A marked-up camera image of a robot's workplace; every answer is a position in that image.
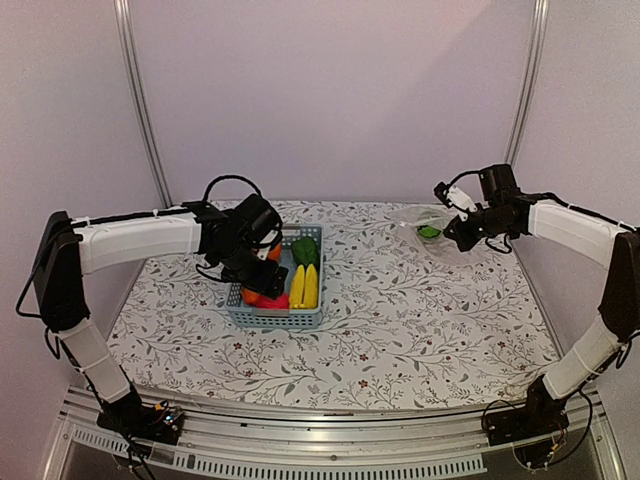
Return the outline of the blue plastic basket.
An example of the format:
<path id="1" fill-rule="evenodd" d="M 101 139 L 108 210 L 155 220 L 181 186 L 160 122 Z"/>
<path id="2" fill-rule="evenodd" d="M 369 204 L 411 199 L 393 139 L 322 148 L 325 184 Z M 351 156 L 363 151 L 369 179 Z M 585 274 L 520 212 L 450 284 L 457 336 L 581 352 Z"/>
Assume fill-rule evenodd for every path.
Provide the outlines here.
<path id="1" fill-rule="evenodd" d="M 286 225 L 280 241 L 275 297 L 232 283 L 224 307 L 239 327 L 315 329 L 322 320 L 324 227 Z"/>

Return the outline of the red toy apple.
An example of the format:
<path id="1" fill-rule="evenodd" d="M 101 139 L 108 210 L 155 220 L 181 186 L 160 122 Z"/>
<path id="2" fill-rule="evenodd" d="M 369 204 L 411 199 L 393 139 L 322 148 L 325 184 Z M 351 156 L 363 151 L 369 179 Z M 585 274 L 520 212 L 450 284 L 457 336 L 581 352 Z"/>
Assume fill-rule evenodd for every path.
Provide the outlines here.
<path id="1" fill-rule="evenodd" d="M 288 310 L 289 309 L 289 296 L 287 293 L 282 293 L 277 298 L 270 298 L 261 295 L 255 303 L 255 307 L 265 310 Z"/>

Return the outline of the green toy watermelon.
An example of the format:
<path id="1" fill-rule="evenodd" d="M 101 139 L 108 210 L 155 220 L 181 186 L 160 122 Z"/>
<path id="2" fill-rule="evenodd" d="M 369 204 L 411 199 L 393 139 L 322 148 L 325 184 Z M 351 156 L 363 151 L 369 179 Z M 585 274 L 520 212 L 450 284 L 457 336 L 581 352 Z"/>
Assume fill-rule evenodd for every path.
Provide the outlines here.
<path id="1" fill-rule="evenodd" d="M 442 231 L 430 225 L 423 225 L 416 228 L 416 233 L 422 239 L 435 239 L 441 235 Z"/>

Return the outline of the clear zip top bag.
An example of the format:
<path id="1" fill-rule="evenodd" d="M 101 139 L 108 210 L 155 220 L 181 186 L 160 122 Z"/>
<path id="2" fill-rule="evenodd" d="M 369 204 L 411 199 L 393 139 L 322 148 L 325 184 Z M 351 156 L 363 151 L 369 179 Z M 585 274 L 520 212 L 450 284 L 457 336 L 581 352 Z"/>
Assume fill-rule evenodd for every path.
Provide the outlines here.
<path id="1" fill-rule="evenodd" d="M 469 266 L 483 261 L 482 251 L 460 252 L 456 243 L 444 236 L 456 216 L 436 205 L 409 205 L 391 211 L 387 218 L 396 226 L 396 236 L 423 256 L 440 263 Z"/>

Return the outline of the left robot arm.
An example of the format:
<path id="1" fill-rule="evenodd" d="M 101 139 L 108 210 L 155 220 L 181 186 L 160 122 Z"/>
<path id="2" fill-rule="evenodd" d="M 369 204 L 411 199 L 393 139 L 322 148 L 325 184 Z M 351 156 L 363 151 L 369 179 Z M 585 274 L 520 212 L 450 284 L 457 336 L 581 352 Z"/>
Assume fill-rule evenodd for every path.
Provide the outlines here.
<path id="1" fill-rule="evenodd" d="M 85 277 L 151 257 L 198 254 L 221 267 L 220 281 L 276 298 L 287 271 L 268 252 L 281 241 L 282 228 L 279 213 L 259 194 L 227 210 L 195 201 L 94 219 L 58 211 L 48 219 L 25 285 L 36 295 L 32 316 L 56 337 L 56 348 L 85 376 L 111 419 L 128 434 L 141 433 L 149 409 L 91 319 Z"/>

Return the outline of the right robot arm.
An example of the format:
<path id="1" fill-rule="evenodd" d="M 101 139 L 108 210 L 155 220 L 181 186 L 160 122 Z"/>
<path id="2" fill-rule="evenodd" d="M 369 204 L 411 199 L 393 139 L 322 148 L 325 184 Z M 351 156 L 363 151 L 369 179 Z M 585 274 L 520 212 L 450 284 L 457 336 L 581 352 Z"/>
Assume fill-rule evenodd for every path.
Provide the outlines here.
<path id="1" fill-rule="evenodd" d="M 517 258 L 537 308 L 545 317 L 556 349 L 566 352 L 586 331 L 599 305 L 606 273 L 602 266 L 549 240 L 523 236 L 515 242 Z M 609 415 L 639 413 L 639 341 L 619 369 L 609 368 L 596 381 Z"/>

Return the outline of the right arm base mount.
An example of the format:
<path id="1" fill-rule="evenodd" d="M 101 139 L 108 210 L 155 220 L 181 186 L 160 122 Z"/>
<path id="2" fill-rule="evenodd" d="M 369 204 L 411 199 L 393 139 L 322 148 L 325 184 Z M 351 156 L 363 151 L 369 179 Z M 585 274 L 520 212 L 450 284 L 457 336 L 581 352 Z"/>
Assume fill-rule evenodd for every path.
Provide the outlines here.
<path id="1" fill-rule="evenodd" d="M 491 446 L 551 434 L 569 426 L 566 402 L 550 395 L 541 376 L 528 387 L 523 406 L 486 411 L 481 417 L 481 428 Z"/>

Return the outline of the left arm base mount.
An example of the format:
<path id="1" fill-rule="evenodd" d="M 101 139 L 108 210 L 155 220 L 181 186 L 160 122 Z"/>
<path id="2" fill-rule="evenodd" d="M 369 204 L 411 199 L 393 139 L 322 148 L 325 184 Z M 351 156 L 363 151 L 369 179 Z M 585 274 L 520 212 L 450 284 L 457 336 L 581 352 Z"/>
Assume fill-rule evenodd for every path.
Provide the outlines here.
<path id="1" fill-rule="evenodd" d="M 167 400 L 145 404 L 134 384 L 127 376 L 124 378 L 126 389 L 116 400 L 107 400 L 95 392 L 101 408 L 97 425 L 117 432 L 123 438 L 177 445 L 185 421 L 184 410 L 178 405 L 170 405 Z"/>

